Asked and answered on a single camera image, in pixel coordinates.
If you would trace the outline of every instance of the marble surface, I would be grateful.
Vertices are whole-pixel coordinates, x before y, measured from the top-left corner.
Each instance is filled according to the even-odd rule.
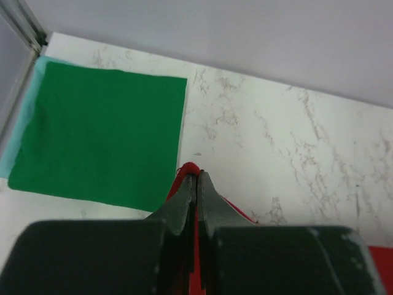
[[[92,68],[188,78],[178,165],[193,161],[208,171],[216,189],[259,224],[341,224],[369,245],[393,246],[393,110],[58,33],[45,54]],[[24,225],[81,212],[148,215],[32,195],[4,188],[0,200],[17,205],[1,224],[23,215]],[[34,206],[19,210],[26,199]],[[98,208],[111,213],[99,215]],[[2,248],[22,228],[9,230],[11,242]]]

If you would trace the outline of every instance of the light blue cloth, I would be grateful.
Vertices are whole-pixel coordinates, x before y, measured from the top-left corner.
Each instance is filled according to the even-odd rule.
[[[39,57],[34,65],[33,76],[29,84],[29,88],[23,98],[17,122],[12,130],[11,137],[8,140],[6,149],[0,160],[0,177],[8,179],[12,168],[15,164],[15,159],[18,155],[23,133],[27,125],[33,118],[34,107],[36,105],[36,98],[41,86],[42,79],[44,78],[47,63],[54,61],[55,63],[66,63],[65,61],[58,60],[50,57]]]

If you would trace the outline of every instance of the green cloth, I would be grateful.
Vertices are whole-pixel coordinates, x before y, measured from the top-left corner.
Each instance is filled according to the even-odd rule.
[[[48,63],[9,187],[156,210],[176,174],[186,83]]]

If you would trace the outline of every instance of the marble tabletop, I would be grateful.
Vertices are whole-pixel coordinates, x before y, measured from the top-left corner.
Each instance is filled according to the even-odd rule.
[[[393,110],[60,33],[45,54],[186,77],[178,166],[192,161],[208,171],[216,189],[259,224],[341,224],[369,245],[393,246]],[[13,208],[0,217],[0,259],[34,220],[149,214],[16,192],[5,181],[0,190],[1,210]]]

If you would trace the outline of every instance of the red fabric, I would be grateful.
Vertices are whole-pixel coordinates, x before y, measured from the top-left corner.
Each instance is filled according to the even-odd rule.
[[[178,171],[175,180],[173,181],[171,190],[168,193],[166,200],[169,200],[178,190],[187,174],[198,176],[200,169],[192,162],[185,163]],[[250,220],[252,219],[245,215],[238,207],[225,199],[239,214]],[[199,260],[199,235],[198,235],[198,212],[195,212],[195,227],[194,227],[194,273],[190,274],[190,295],[205,295],[206,291],[201,289],[201,268]],[[382,247],[368,247],[378,269],[381,280],[388,294],[393,295],[393,249]]]
[[[368,249],[373,256],[386,292],[393,295],[393,249],[374,246],[370,246]]]

